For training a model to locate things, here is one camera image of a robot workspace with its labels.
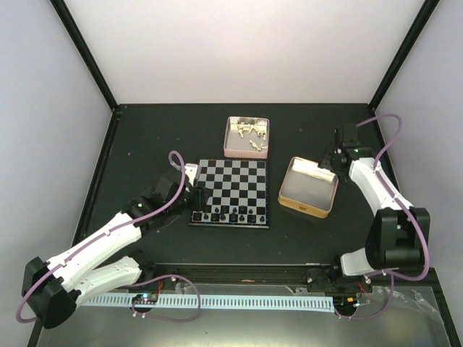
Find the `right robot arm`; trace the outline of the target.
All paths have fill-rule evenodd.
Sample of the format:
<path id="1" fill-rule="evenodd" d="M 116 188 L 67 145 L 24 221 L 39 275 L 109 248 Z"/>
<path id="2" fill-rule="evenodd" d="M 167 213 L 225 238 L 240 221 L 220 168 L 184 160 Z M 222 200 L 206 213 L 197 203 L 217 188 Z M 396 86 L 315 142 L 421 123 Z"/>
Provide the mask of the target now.
<path id="1" fill-rule="evenodd" d="M 357 185 L 373 222 L 364 247 L 337 258 L 338 267 L 328 274 L 331 287 L 346 291 L 355 276 L 389 274 L 423 280 L 430 269 L 430 213 L 415 207 L 392 184 L 371 148 L 361 145 L 357 125 L 342 125 L 334 134 L 334 148 L 326 151 L 318 166 Z"/>

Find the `black and grey chessboard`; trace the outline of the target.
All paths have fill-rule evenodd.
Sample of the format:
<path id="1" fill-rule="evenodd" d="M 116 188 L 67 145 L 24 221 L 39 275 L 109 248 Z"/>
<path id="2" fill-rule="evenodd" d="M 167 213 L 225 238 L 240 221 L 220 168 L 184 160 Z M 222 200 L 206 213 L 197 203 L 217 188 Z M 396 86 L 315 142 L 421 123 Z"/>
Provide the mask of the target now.
<path id="1" fill-rule="evenodd" d="M 210 197 L 207 205 L 211 207 L 209 220 L 204 220 L 206 214 L 203 211 L 192 211 L 190 217 L 191 226 L 227 226 L 236 228 L 268 228 L 268 175 L 267 163 L 264 160 L 238 160 L 238 159 L 201 159 L 199 160 L 200 175 L 195 180 L 198 187 L 210 189 Z M 246 213 L 240 213 L 239 207 L 245 206 Z M 229 206 L 228 221 L 220 221 L 221 206 Z M 218 221 L 212 221 L 215 207 L 220 212 Z M 233 207 L 237 207 L 237 213 L 232 213 Z M 194 220 L 195 215 L 201 214 L 201 220 Z M 230 215 L 236 214 L 237 221 L 232 223 Z M 245 217 L 244 222 L 239 222 L 239 216 Z M 254 215 L 256 221 L 248 222 L 248 216 Z M 259 221 L 260 216 L 265 217 L 265 222 Z"/>

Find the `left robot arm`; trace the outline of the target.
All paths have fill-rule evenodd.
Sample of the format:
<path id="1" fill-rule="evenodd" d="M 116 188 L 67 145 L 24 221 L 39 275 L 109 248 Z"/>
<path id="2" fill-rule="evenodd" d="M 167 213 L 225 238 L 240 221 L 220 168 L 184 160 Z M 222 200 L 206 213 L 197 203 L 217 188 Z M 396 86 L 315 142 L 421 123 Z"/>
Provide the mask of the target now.
<path id="1" fill-rule="evenodd" d="M 104 261 L 139 241 L 165 213 L 203 202 L 205 190 L 195 185 L 196 164 L 176 166 L 151 192 L 131 202 L 106 225 L 71 249 L 48 260 L 35 257 L 25 266 L 22 301 L 16 319 L 26 323 L 22 309 L 29 306 L 45 329 L 58 327 L 84 303 L 114 289 L 148 288 L 167 279 L 184 280 L 177 274 L 156 275 L 153 262 L 140 251 L 105 265 Z"/>

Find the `yellow tin tray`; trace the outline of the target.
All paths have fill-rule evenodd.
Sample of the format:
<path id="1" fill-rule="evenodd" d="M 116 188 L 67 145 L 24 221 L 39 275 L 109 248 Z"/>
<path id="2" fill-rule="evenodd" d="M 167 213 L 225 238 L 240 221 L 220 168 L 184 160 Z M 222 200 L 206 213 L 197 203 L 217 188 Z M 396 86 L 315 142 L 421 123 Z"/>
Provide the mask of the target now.
<path id="1" fill-rule="evenodd" d="M 339 179 L 318 163 L 293 157 L 279 190 L 279 204 L 316 218 L 327 218 L 334 204 Z"/>

